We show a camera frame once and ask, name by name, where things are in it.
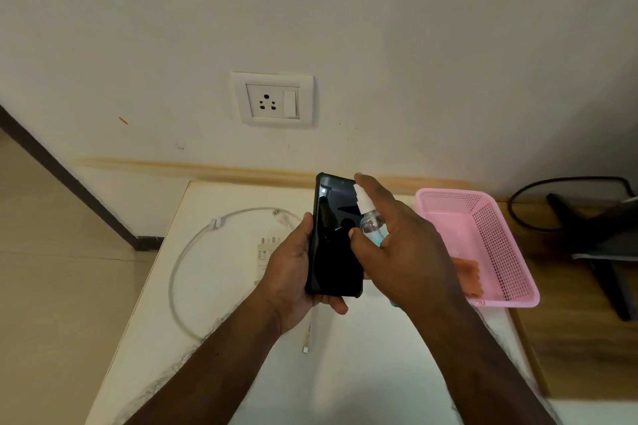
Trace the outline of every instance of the orange cloth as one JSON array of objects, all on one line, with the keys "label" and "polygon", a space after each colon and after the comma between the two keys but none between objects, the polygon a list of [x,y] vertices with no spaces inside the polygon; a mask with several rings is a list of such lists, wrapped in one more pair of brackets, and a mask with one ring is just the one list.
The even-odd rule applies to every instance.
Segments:
[{"label": "orange cloth", "polygon": [[452,257],[456,274],[461,281],[461,289],[469,298],[481,298],[483,288],[479,280],[479,263],[476,260]]}]

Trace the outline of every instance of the person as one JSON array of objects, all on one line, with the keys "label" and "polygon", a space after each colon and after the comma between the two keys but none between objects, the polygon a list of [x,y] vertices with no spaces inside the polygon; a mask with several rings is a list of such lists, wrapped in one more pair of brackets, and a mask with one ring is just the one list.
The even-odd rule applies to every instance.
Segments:
[{"label": "person", "polygon": [[[373,177],[357,174],[355,180],[386,220],[390,235],[377,247],[353,228],[352,250],[366,277],[414,324],[463,422],[554,424],[468,304],[434,225],[395,200]],[[312,215],[306,213],[272,254],[254,291],[127,425],[228,423],[282,334],[320,302],[346,314],[343,298],[304,291],[312,230]]]}]

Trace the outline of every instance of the person's left hand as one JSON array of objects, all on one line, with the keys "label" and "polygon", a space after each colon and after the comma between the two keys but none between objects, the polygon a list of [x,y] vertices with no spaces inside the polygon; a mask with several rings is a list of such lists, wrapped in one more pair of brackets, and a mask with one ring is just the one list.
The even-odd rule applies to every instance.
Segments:
[{"label": "person's left hand", "polygon": [[304,289],[308,277],[308,239],[312,230],[313,216],[306,212],[297,228],[270,256],[266,273],[255,289],[275,309],[282,334],[298,325],[319,302],[330,304],[339,314],[348,311],[343,298],[311,296]]}]

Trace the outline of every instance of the floor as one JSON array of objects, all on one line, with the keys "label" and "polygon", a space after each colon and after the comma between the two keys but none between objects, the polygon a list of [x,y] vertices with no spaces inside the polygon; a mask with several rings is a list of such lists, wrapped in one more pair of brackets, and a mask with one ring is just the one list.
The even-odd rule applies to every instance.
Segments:
[{"label": "floor", "polygon": [[0,423],[84,423],[154,258],[0,131]]}]

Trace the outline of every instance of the black cable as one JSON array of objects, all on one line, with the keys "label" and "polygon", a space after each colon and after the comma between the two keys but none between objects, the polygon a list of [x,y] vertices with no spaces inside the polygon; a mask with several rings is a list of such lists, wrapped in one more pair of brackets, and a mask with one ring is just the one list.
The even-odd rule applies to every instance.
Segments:
[{"label": "black cable", "polygon": [[622,183],[623,186],[625,187],[625,191],[627,192],[627,195],[629,195],[629,197],[633,198],[636,195],[634,194],[634,190],[632,190],[632,186],[629,183],[629,180],[627,180],[626,178],[622,178],[621,176],[563,176],[563,177],[559,177],[559,178],[548,178],[547,180],[538,180],[535,181],[534,183],[531,183],[525,187],[523,187],[522,189],[516,191],[514,193],[513,196],[510,197],[509,201],[507,202],[507,212],[509,212],[509,214],[512,216],[512,218],[521,226],[521,227],[525,227],[525,228],[530,228],[531,230],[536,230],[537,232],[560,232],[562,230],[561,227],[559,228],[542,228],[542,227],[535,227],[534,225],[530,225],[529,223],[523,221],[518,215],[516,215],[514,213],[514,200],[516,199],[516,197],[518,197],[519,195],[522,194],[522,192],[525,192],[526,190],[529,190],[530,188],[533,187],[538,187],[539,185],[545,185],[546,183],[554,183],[556,181],[618,181],[619,183]]}]

